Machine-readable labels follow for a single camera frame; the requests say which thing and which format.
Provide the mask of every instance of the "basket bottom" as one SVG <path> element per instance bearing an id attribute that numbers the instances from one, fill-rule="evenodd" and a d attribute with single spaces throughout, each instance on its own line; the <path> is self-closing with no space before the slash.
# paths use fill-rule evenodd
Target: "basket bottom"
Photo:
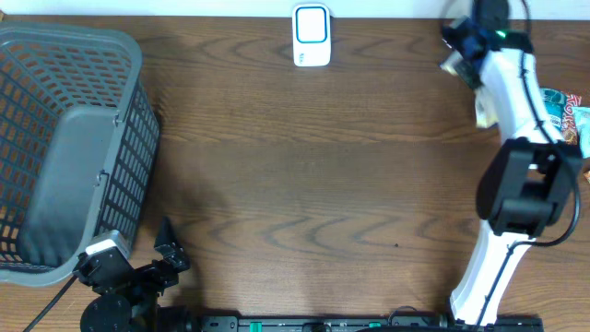
<path id="1" fill-rule="evenodd" d="M 116 109 L 85 106 L 60 118 L 18 235 L 25 263 L 59 267 L 76 253 L 115 115 Z"/>

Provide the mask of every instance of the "brown wooden surface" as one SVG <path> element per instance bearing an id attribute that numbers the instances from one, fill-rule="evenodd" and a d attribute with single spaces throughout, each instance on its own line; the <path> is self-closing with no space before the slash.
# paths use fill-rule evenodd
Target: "brown wooden surface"
<path id="1" fill-rule="evenodd" d="M 133 264 L 158 257 L 162 215 L 194 264 L 161 304 L 257 315 L 444 309 L 476 241 L 475 191 L 499 138 L 474 127 L 473 92 L 438 68 L 449 51 L 435 21 L 335 19 L 330 65 L 298 68 L 289 19 L 8 19 L 138 40 L 163 131 Z M 541 85 L 590 102 L 590 23 L 534 29 Z M 568 243 L 527 254 L 502 313 L 539 314 L 549 332 L 587 329 L 588 207 Z M 60 287 L 0 285 L 0 330 L 22 330 Z M 38 330 L 77 330 L 94 298 L 77 284 Z"/>

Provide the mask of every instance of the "white wall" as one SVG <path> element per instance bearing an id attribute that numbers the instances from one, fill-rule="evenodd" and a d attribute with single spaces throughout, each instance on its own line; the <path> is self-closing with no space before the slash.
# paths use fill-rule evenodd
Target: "white wall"
<path id="1" fill-rule="evenodd" d="M 297 0 L 0 0 L 7 14 L 289 17 Z M 438 18 L 447 0 L 324 0 L 336 18 Z M 590 19 L 587 0 L 529 0 L 533 19 Z M 456 0 L 448 17 L 466 14 Z M 522 18 L 520 0 L 511 0 Z"/>

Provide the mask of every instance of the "basket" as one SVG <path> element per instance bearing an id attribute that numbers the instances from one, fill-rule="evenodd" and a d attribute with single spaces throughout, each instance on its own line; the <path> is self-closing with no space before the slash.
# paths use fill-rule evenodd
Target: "basket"
<path id="1" fill-rule="evenodd" d="M 128 35 L 8 22 L 0 45 L 0 281 L 45 286 L 100 233 L 133 243 L 159 127 Z"/>

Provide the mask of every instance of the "perforated basket wall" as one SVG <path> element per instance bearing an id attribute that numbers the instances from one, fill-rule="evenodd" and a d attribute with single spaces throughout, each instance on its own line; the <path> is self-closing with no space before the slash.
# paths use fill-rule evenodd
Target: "perforated basket wall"
<path id="1" fill-rule="evenodd" d="M 138 79 L 141 52 L 127 35 L 1 23 L 0 41 L 0 280 L 46 285 L 71 272 L 92 236 L 119 230 L 135 239 L 159 128 Z M 49 264 L 41 245 L 22 235 L 56 126 L 77 106 L 116 111 L 112 142 L 97 175 L 93 197 L 100 204 L 80 221 L 86 228 L 79 245 L 71 257 Z M 59 233 L 59 220 L 43 222 Z"/>

